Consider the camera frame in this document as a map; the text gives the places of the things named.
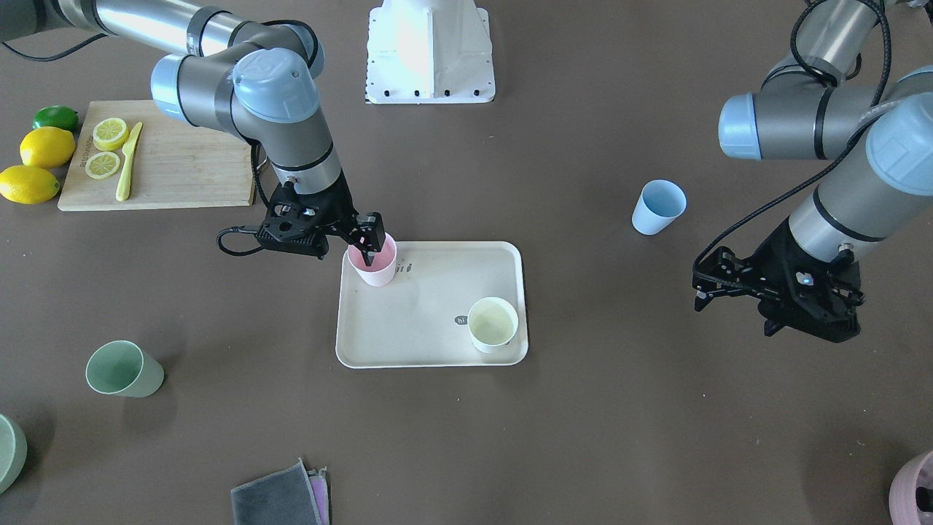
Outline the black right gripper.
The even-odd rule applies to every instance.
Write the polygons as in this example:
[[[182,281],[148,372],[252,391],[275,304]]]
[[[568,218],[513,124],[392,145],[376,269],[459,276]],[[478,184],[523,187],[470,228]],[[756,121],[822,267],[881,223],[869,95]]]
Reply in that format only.
[[[299,194],[292,182],[279,184],[256,237],[263,249],[324,258],[329,236],[340,237],[360,251],[364,265],[371,266],[386,242],[382,215],[371,212],[358,217],[346,176],[323,192]]]

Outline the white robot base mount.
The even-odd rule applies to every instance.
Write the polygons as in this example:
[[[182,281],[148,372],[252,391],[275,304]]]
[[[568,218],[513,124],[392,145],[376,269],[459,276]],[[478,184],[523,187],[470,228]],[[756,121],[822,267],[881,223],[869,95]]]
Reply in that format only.
[[[482,104],[496,97],[489,14],[473,1],[384,1],[369,13],[369,104]]]

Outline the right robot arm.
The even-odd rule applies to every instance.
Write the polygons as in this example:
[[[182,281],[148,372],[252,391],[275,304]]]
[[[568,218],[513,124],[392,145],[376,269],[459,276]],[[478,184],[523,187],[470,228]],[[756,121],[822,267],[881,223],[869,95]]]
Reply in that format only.
[[[324,53],[309,26],[190,1],[2,3],[3,41],[67,27],[165,51],[150,80],[157,107],[264,150],[279,185],[254,234],[260,248],[322,258],[336,236],[371,265],[386,241],[382,217],[354,209],[313,82]]]

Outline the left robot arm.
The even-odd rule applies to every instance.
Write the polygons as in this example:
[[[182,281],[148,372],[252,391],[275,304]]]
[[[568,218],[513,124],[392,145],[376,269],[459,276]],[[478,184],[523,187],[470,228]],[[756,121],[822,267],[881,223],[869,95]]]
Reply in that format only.
[[[717,237],[697,256],[696,311],[749,296],[766,335],[789,327],[842,343],[859,334],[860,260],[931,206],[931,67],[889,83],[893,6],[810,1],[759,90],[724,104],[727,156],[829,165],[791,190],[813,192],[753,254],[740,258]]]

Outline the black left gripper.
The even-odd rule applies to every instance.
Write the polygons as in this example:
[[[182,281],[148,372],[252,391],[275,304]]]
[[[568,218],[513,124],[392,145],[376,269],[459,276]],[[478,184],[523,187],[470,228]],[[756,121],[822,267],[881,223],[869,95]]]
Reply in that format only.
[[[784,327],[833,343],[860,333],[856,310],[865,296],[859,263],[846,244],[831,250],[831,260],[823,262],[797,245],[784,220],[749,258],[720,246],[694,267],[694,310],[703,311],[719,297],[749,295],[746,284],[760,297],[757,310],[765,318],[766,337]]]

